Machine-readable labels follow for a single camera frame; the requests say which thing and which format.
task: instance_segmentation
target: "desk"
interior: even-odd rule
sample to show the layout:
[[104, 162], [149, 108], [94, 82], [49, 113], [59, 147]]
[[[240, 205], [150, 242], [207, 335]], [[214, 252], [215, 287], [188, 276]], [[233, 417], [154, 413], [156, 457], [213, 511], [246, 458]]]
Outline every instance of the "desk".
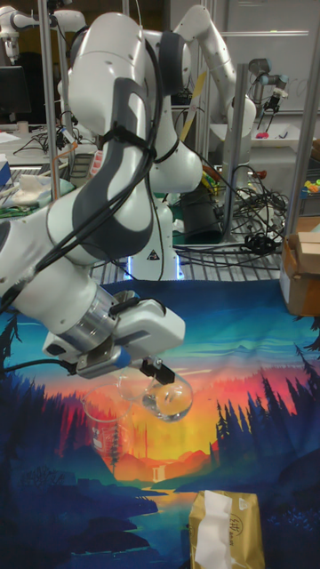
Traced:
[[[29, 134], [20, 135], [18, 131], [14, 131], [12, 134], [14, 136], [19, 137], [19, 140], [13, 140], [12, 142], [4, 142], [0, 144], [0, 153], [6, 155], [8, 160], [9, 166], [34, 166], [34, 165], [42, 165], [49, 163], [49, 154], [45, 154], [40, 146], [39, 149], [28, 149], [22, 150], [18, 154], [13, 154], [28, 141], [32, 139], [33, 136], [36, 134], [40, 134], [40, 132], [45, 132], [44, 129], [39, 129], [37, 131], [30, 132]], [[35, 145], [30, 143], [30, 147], [38, 146], [38, 143], [35, 142]]]

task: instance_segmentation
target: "metal frame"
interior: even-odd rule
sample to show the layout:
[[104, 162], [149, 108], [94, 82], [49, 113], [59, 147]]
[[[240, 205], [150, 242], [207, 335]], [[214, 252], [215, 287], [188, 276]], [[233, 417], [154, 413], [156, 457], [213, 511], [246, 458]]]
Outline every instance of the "metal frame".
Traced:
[[55, 160], [58, 155], [56, 143], [56, 119], [54, 108], [54, 88], [53, 88], [53, 74], [52, 74], [52, 44], [51, 32], [49, 24], [49, 14], [47, 11], [46, 0], [38, 0], [39, 11], [39, 27], [40, 27], [40, 40], [41, 40], [41, 56], [43, 62], [44, 74], [44, 102], [45, 102], [45, 117], [48, 129], [48, 145], [49, 145], [49, 158], [51, 168], [54, 169], [56, 180], [56, 195], [54, 193], [54, 186], [52, 184], [52, 200], [60, 197], [60, 178], [58, 160]]
[[244, 101], [248, 84], [248, 63], [239, 63], [236, 68], [236, 92], [234, 99], [234, 115], [232, 120], [231, 140], [230, 140], [230, 158], [228, 161], [228, 176], [224, 203], [223, 217], [223, 238], [230, 238], [233, 209], [235, 203], [235, 192], [232, 188], [236, 188], [236, 172], [235, 169], [239, 164], [243, 121], [244, 121]]
[[292, 195], [288, 206], [285, 234], [295, 233], [300, 212], [300, 193], [306, 181], [310, 150], [316, 126], [320, 100], [320, 18], [308, 79], [308, 89], [303, 111], [297, 160], [293, 176]]

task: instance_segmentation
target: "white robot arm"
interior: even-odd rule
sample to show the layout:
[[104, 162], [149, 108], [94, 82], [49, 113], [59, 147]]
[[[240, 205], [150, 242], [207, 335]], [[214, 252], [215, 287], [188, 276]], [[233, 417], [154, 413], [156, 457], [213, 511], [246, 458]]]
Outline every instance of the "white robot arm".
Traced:
[[[85, 26], [84, 15], [74, 10], [57, 10], [49, 18], [52, 29], [58, 29], [59, 25], [64, 32], [78, 32]], [[19, 58], [20, 32], [38, 27], [39, 19], [35, 14], [28, 15], [11, 6], [0, 8], [0, 37], [4, 40], [6, 54], [12, 64]]]
[[[174, 31], [177, 34], [180, 34], [188, 44], [191, 44], [194, 40], [198, 41], [209, 68], [209, 72], [214, 83], [217, 85], [228, 123], [227, 136], [223, 150], [222, 169], [226, 176], [229, 163], [230, 135], [234, 113], [233, 100], [236, 91], [236, 72], [232, 65], [228, 48], [218, 29], [216, 29], [212, 22], [210, 13], [206, 8], [200, 5], [192, 6]], [[246, 97], [244, 102], [244, 120], [239, 164], [247, 164], [249, 162], [251, 132], [255, 115], [256, 109], [254, 103]]]
[[[156, 71], [152, 108], [148, 58]], [[184, 339], [183, 320], [161, 303], [130, 292], [112, 297], [89, 277], [96, 260], [135, 254], [149, 239], [148, 172], [161, 83], [155, 53], [133, 20], [116, 13], [96, 19], [79, 46], [69, 96], [82, 124], [104, 137], [103, 166], [51, 206], [0, 224], [3, 309], [13, 304], [40, 320], [50, 331], [46, 353], [74, 364], [87, 378], [126, 365], [146, 369], [158, 352]], [[158, 367], [156, 375], [167, 369]]]

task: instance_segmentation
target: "tree silhouette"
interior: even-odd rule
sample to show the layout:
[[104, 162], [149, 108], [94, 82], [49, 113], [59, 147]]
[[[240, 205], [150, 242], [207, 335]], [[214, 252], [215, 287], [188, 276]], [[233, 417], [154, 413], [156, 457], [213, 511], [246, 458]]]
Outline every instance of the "tree silhouette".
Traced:
[[12, 354], [13, 338], [22, 342], [18, 333], [17, 314], [14, 314], [10, 320], [8, 320], [6, 327], [0, 335], [0, 380], [3, 380], [5, 377], [4, 360]]
[[212, 470], [213, 470], [218, 466], [218, 463], [216, 461], [216, 457], [214, 456], [214, 451], [212, 449], [211, 443], [209, 443], [209, 451], [210, 451], [210, 461], [211, 461]]
[[112, 440], [112, 445], [110, 448], [110, 457], [111, 457], [110, 465], [112, 466], [112, 474], [113, 475], [115, 475], [116, 464], [119, 462], [119, 458], [120, 458], [119, 442], [120, 442], [119, 441], [119, 426], [116, 422], [113, 440]]
[[307, 375], [309, 375], [308, 385], [310, 391], [316, 401], [320, 401], [320, 376], [316, 372], [316, 369], [311, 365], [304, 357], [300, 348], [295, 344], [296, 352], [298, 356], [302, 359], [303, 367]]
[[77, 409], [76, 409], [74, 412], [74, 415], [72, 417], [71, 425], [70, 425], [70, 428], [68, 430], [67, 440], [66, 440], [66, 443], [64, 445], [64, 449], [63, 449], [63, 455], [64, 456], [68, 456], [69, 454], [71, 454], [75, 450], [77, 421], [78, 421], [78, 416], [77, 416]]
[[64, 482], [64, 474], [55, 469], [49, 469], [45, 464], [34, 470], [24, 473], [20, 479], [20, 485], [34, 486], [37, 490], [46, 490], [49, 486], [61, 486]]
[[244, 443], [244, 451], [245, 452], [251, 451], [251, 449], [252, 449], [252, 434], [249, 430], [248, 423], [245, 420], [244, 412], [243, 412], [242, 408], [240, 407], [240, 405], [238, 406], [238, 411], [239, 411], [241, 429], [243, 432], [242, 439], [243, 439], [243, 443]]
[[315, 318], [314, 318], [313, 324], [311, 325], [311, 330], [312, 330], [313, 332], [318, 331], [318, 335], [317, 335], [315, 341], [312, 342], [312, 344], [309, 344], [308, 346], [306, 346], [305, 348], [306, 348], [308, 351], [312, 351], [312, 352], [318, 351], [318, 352], [320, 352], [320, 317], [315, 317]]

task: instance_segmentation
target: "black cable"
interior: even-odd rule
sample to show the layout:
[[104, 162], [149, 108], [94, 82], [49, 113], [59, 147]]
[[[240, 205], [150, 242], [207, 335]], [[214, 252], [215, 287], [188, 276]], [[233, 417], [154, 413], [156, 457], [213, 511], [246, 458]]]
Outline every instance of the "black cable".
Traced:
[[[195, 152], [195, 154], [197, 154], [201, 160], [203, 160], [204, 162], [206, 162], [206, 163], [220, 176], [220, 178], [222, 179], [222, 181], [231, 189], [232, 192], [234, 192], [234, 193], [236, 194], [236, 196], [238, 196], [243, 202], [245, 202], [244, 198], [243, 198], [243, 197], [241, 196], [241, 194], [239, 193], [239, 190], [238, 190], [238, 189], [235, 189], [235, 188], [232, 188], [232, 186], [227, 182], [227, 180], [225, 180], [225, 179], [223, 178], [223, 176], [221, 175], [221, 173], [217, 171], [217, 169], [213, 166], [213, 164], [211, 164], [206, 158], [204, 158], [204, 156], [202, 156], [201, 154], [199, 154], [199, 153], [196, 152], [195, 150], [192, 150], [192, 151]], [[238, 170], [239, 168], [242, 168], [242, 167], [246, 167], [246, 168], [251, 169], [252, 172], [254, 172], [254, 173], [257, 175], [257, 178], [258, 178], [258, 181], [259, 181], [260, 185], [263, 186], [262, 181], [260, 180], [259, 175], [258, 175], [258, 174], [253, 170], [253, 168], [252, 168], [251, 166], [249, 166], [248, 164], [240, 164], [239, 166], [237, 166], [237, 167], [235, 168], [235, 171]], [[252, 209], [252, 211], [254, 212], [254, 214], [260, 219], [260, 221], [262, 221], [262, 223], [263, 223], [264, 225], [266, 225], [265, 220], [264, 220], [257, 212], [254, 211], [254, 208], [252, 207], [251, 209]], [[281, 237], [281, 239], [284, 238], [283, 235], [281, 235], [280, 233], [278, 233], [274, 228], [269, 228], [269, 230], [272, 231], [272, 232], [274, 232], [274, 233], [276, 233], [277, 236]]]
[[59, 359], [35, 359], [30, 362], [24, 362], [23, 364], [11, 365], [10, 367], [6, 367], [3, 370], [0, 370], [0, 374], [15, 372], [16, 370], [20, 370], [23, 367], [30, 367], [31, 365], [42, 364], [56, 364], [67, 370], [70, 375], [76, 375], [76, 364], [69, 364], [68, 362], [64, 362]]
[[[181, 262], [181, 266], [183, 267], [184, 265], [188, 265], [190, 263], [187, 262]], [[216, 267], [215, 263], [212, 263], [211, 265], [206, 264], [206, 263], [202, 263], [200, 260], [198, 260], [198, 262], [196, 261], [192, 261], [193, 265], [197, 265], [198, 267], [206, 267], [206, 268], [229, 268], [229, 267], [240, 267], [240, 268], [251, 268], [252, 270], [277, 270], [279, 271], [280, 268], [277, 267], [254, 267], [253, 265], [239, 265], [238, 263], [226, 263], [225, 265], [219, 265], [218, 267]]]
[[129, 271], [124, 268], [122, 266], [122, 264], [120, 262], [118, 262], [117, 260], [112, 260], [111, 263], [113, 265], [115, 265], [116, 267], [120, 268], [126, 275], [128, 275], [133, 281], [139, 281], [139, 279], [136, 276], [133, 276], [131, 273], [129, 273]]
[[64, 34], [62, 34], [62, 30], [61, 30], [61, 28], [60, 28], [60, 24], [59, 24], [59, 22], [58, 22], [58, 18], [56, 19], [56, 21], [57, 21], [57, 28], [58, 28], [58, 30], [59, 30], [59, 33], [60, 33], [61, 37], [63, 37], [64, 41], [66, 42], [66, 44], [67, 44], [67, 46], [68, 46], [68, 49], [71, 50], [71, 45], [70, 45], [70, 43], [68, 42], [68, 40], [67, 40], [67, 38], [64, 36]]
[[[202, 110], [202, 112], [204, 113], [204, 110], [203, 110], [201, 107], [196, 107], [196, 110]], [[179, 121], [179, 119], [180, 119], [180, 117], [181, 117], [181, 115], [182, 115], [183, 113], [188, 113], [188, 108], [183, 108], [183, 109], [180, 111], [180, 113], [178, 114], [178, 116], [176, 117], [176, 119], [175, 119], [175, 121], [174, 121], [174, 130], [176, 129], [177, 123], [178, 123], [178, 121]]]
[[155, 204], [155, 199], [153, 197], [152, 194], [152, 190], [150, 187], [150, 177], [149, 177], [149, 173], [146, 176], [146, 187], [148, 190], [148, 194], [149, 194], [149, 199], [151, 200], [151, 204], [152, 207], [154, 209], [155, 212], [155, 216], [156, 216], [156, 223], [158, 226], [158, 231], [159, 231], [159, 239], [160, 239], [160, 248], [161, 248], [161, 270], [160, 270], [160, 275], [158, 277], [158, 281], [161, 281], [162, 277], [164, 276], [164, 240], [163, 240], [163, 234], [162, 234], [162, 230], [161, 230], [161, 225], [160, 225], [160, 220], [159, 220], [159, 216], [158, 216], [158, 212], [156, 209], [156, 204]]

